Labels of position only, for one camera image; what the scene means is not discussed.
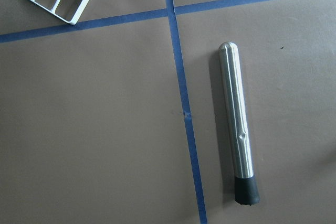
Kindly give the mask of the steel muddler black tip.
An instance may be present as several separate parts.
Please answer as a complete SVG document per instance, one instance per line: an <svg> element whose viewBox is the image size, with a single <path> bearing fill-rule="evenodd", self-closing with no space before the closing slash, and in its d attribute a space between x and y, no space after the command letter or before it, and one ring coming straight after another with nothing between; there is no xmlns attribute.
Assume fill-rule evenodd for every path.
<svg viewBox="0 0 336 224"><path fill-rule="evenodd" d="M219 47L220 68L228 115L234 167L235 201L255 205L260 197L255 179L238 47L224 42Z"/></svg>

